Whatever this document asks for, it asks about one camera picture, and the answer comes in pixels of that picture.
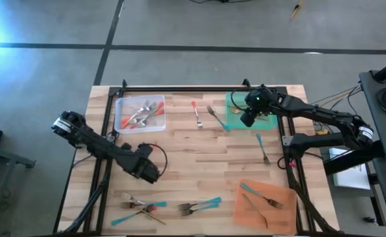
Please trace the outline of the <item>teal handled fork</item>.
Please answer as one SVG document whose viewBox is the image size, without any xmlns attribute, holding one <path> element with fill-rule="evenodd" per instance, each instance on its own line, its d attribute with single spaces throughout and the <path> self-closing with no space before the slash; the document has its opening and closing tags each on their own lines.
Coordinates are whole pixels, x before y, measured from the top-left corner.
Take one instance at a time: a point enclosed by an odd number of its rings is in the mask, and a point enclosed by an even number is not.
<svg viewBox="0 0 386 237">
<path fill-rule="evenodd" d="M 217 207 L 219 207 L 219 205 L 220 205 L 219 203 L 212 203 L 212 204 L 209 204 L 207 206 L 200 207 L 197 209 L 186 209 L 186 210 L 181 211 L 181 216 L 184 217 L 184 216 L 192 215 L 194 212 L 197 212 L 197 211 L 204 211 L 207 209 L 217 208 Z"/>
<path fill-rule="evenodd" d="M 142 210 L 140 210 L 140 211 L 138 211 L 138 212 L 136 212 L 134 214 L 128 215 L 128 216 L 120 218 L 120 219 L 113 220 L 111 222 L 111 225 L 112 226 L 116 226 L 116 225 L 118 225 L 118 224 L 120 224 L 120 223 L 122 223 L 122 222 L 124 222 L 124 221 L 126 221 L 126 220 L 128 220 L 130 218 L 132 218 L 132 217 L 135 217 L 136 215 L 138 215 L 138 214 L 140 214 L 142 212 L 150 213 L 151 211 L 154 211 L 156 208 L 157 208 L 156 205 L 148 205 L 148 206 L 144 207 Z"/>
<path fill-rule="evenodd" d="M 195 202 L 195 203 L 183 203 L 183 204 L 179 204 L 177 206 L 177 209 L 178 211 L 184 211 L 184 210 L 187 210 L 187 209 L 190 209 L 191 207 L 195 206 L 195 205 L 202 205 L 202 204 L 211 204 L 211 203 L 220 203 L 222 200 L 221 197 L 216 197 L 216 198 L 213 198 L 213 199 L 210 199 L 210 200 L 206 200 L 206 201 L 198 201 L 198 202 Z"/>
<path fill-rule="evenodd" d="M 156 203 L 140 203 L 140 202 L 126 201 L 126 202 L 122 202 L 120 204 L 120 207 L 123 208 L 123 209 L 133 209 L 134 207 L 149 206 L 149 205 L 154 205 L 156 207 L 166 207 L 167 206 L 167 202 L 166 201 L 162 201 L 162 202 L 156 202 Z"/>
<path fill-rule="evenodd" d="M 253 190 L 252 188 L 250 188 L 248 185 L 244 184 L 244 183 L 241 183 L 240 184 L 240 187 L 262 199 L 265 199 L 266 202 L 271 205 L 272 207 L 275 207 L 277 209 L 283 209 L 283 204 L 274 200 L 274 199 L 270 199 L 270 198 L 267 198 L 265 196 L 263 196 L 262 194 L 260 194 L 259 192 L 257 192 L 256 190 Z"/>
<path fill-rule="evenodd" d="M 264 150 L 264 144 L 263 144 L 263 142 L 262 142 L 261 135 L 260 135 L 260 134 L 257 134 L 257 135 L 256 135 L 256 138 L 257 138 L 257 140 L 258 140 L 258 142 L 259 142 L 260 148 L 261 148 L 262 153 L 263 153 L 263 161 L 264 161 L 264 164 L 265 164 L 266 166 L 270 166 L 270 165 L 271 165 L 271 162 L 270 162 L 269 158 L 267 157 L 266 152 L 265 152 L 265 150 Z"/>
<path fill-rule="evenodd" d="M 229 132 L 230 129 L 229 129 L 229 126 L 224 124 L 216 115 L 215 111 L 213 110 L 213 108 L 210 106 L 210 105 L 207 105 L 206 106 L 208 112 L 220 123 L 220 125 L 222 126 L 222 128 L 226 131 L 226 132 Z"/>
</svg>

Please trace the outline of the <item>clear plastic bin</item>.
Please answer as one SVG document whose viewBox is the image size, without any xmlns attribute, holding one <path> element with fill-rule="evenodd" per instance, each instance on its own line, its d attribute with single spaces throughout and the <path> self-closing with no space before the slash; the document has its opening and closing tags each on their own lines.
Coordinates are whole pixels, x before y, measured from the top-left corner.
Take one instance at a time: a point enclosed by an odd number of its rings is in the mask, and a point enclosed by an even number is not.
<svg viewBox="0 0 386 237">
<path fill-rule="evenodd" d="M 144 104 L 146 100 L 149 100 L 149 104 L 151 105 L 153 102 L 159 104 L 163 102 L 164 105 L 162 109 L 164 110 L 164 114 L 151 117 L 147 120 L 147 125 L 143 128 L 134 128 L 130 129 L 130 124 L 125 128 L 121 129 L 120 125 L 122 121 L 131 117 L 134 113 L 136 113 Z M 121 97 L 116 100 L 115 103 L 116 114 L 114 121 L 114 129 L 120 134 L 136 134 L 136 133 L 144 133 L 144 132 L 161 132 L 166 129 L 166 115 L 165 115 L 165 97 L 163 95 L 142 95 L 135 97 Z M 147 112 L 144 112 L 137 117 L 146 115 Z"/>
</svg>

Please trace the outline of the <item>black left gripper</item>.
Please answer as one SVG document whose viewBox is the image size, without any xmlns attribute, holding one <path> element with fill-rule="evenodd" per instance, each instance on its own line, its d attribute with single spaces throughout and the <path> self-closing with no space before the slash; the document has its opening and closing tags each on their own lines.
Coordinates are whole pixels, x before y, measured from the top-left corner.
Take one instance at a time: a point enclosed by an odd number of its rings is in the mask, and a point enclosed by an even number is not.
<svg viewBox="0 0 386 237">
<path fill-rule="evenodd" d="M 118 155 L 118 164 L 130 175 L 154 184 L 159 178 L 158 168 L 151 161 L 135 151 L 122 151 Z"/>
</svg>

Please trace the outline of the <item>orange plastic bin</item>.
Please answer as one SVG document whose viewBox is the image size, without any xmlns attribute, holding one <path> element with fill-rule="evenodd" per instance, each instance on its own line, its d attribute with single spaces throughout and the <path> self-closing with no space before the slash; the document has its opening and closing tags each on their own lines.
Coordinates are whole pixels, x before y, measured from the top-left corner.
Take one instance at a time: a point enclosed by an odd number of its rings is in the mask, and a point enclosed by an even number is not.
<svg viewBox="0 0 386 237">
<path fill-rule="evenodd" d="M 242 189 L 241 183 L 267 198 L 282 203 L 283 209 L 272 207 L 265 199 Z M 297 233 L 297 194 L 290 188 L 242 179 L 236 191 L 233 221 L 249 230 L 294 235 Z"/>
</svg>

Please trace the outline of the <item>white box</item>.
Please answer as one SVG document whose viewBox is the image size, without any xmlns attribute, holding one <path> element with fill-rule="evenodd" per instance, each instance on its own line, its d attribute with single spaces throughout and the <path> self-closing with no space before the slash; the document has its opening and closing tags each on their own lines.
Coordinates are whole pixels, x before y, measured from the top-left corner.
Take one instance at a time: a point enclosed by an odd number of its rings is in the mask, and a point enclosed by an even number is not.
<svg viewBox="0 0 386 237">
<path fill-rule="evenodd" d="M 365 164 L 333 174 L 333 184 L 340 188 L 371 189 Z"/>
</svg>

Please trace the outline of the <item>black aluminium table frame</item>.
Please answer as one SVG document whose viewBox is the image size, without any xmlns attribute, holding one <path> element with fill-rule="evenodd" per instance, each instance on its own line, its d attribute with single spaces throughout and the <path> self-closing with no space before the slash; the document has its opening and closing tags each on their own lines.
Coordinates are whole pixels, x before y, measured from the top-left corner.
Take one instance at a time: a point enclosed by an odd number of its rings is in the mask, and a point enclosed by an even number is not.
<svg viewBox="0 0 386 237">
<path fill-rule="evenodd" d="M 119 97 L 163 95 L 165 97 L 166 129 L 161 132 L 122 134 L 116 145 L 152 143 L 151 160 L 163 171 L 154 184 L 134 178 L 115 162 L 96 160 L 85 149 L 74 155 L 76 166 L 70 171 L 68 185 L 54 233 L 64 237 L 82 236 L 219 236 L 259 235 L 233 221 L 236 191 L 242 179 L 274 186 L 288 187 L 287 173 L 277 167 L 282 156 L 281 137 L 292 132 L 313 134 L 312 121 L 305 118 L 280 121 L 281 126 L 262 131 L 264 150 L 271 165 L 266 166 L 254 130 L 226 132 L 207 109 L 213 105 L 219 115 L 225 113 L 226 93 L 231 86 L 122 87 L 95 86 L 91 89 L 86 123 L 96 133 L 107 135 L 114 128 L 115 102 Z M 192 102 L 203 128 L 197 127 Z M 96 187 L 103 193 L 94 203 L 81 228 L 73 233 L 69 226 Z M 161 224 L 140 213 L 116 226 L 111 222 L 138 212 L 122 209 L 123 193 L 144 203 L 166 201 L 151 213 L 164 221 Z M 181 216 L 177 206 L 221 197 L 219 207 Z"/>
</svg>

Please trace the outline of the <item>black stand beam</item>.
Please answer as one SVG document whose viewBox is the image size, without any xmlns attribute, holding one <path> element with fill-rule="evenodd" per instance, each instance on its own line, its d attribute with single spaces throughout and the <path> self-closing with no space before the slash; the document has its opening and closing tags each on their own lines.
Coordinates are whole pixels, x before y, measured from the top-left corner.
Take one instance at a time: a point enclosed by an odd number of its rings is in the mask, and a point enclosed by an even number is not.
<svg viewBox="0 0 386 237">
<path fill-rule="evenodd" d="M 324 170 L 327 175 L 331 175 L 367 163 L 368 161 L 372 161 L 375 170 L 385 176 L 386 147 L 383 147 L 381 141 L 374 142 L 369 148 L 349 151 L 344 155 L 325 161 Z"/>
</svg>

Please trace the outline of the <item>gold fork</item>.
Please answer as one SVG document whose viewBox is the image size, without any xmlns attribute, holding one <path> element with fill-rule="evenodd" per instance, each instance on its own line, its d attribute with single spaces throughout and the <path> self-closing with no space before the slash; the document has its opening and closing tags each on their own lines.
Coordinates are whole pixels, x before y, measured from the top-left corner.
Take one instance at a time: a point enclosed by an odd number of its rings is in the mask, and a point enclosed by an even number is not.
<svg viewBox="0 0 386 237">
<path fill-rule="evenodd" d="M 243 114 L 244 113 L 244 111 L 242 111 L 241 109 L 238 109 L 237 107 L 235 107 L 233 105 L 230 105 L 229 109 L 233 114 Z M 257 114 L 256 118 L 260 119 L 260 120 L 268 120 L 268 116 L 263 115 L 263 114 Z"/>
<path fill-rule="evenodd" d="M 164 221 L 160 220 L 158 217 L 154 216 L 151 213 L 151 211 L 154 211 L 156 208 L 157 208 L 156 205 L 148 205 L 148 206 L 145 206 L 145 207 L 136 207 L 136 209 L 138 211 L 140 211 L 141 213 L 146 214 L 147 216 L 149 216 L 150 218 L 158 221 L 161 224 L 166 224 Z"/>
</svg>

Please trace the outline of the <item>teal plastic bin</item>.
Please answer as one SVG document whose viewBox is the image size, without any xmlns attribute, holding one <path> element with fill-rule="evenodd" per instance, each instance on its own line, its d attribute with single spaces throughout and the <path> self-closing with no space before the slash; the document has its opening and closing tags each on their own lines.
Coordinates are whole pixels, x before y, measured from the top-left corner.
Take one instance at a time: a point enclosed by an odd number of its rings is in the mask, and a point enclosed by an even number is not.
<svg viewBox="0 0 386 237">
<path fill-rule="evenodd" d="M 226 123 L 232 129 L 254 129 L 254 130 L 271 130 L 277 126 L 277 118 L 275 115 L 268 115 L 268 120 L 260 120 L 255 118 L 254 124 L 249 128 L 246 127 L 240 120 L 242 114 L 233 114 L 229 106 L 234 104 L 231 101 L 231 93 L 226 93 Z"/>
</svg>

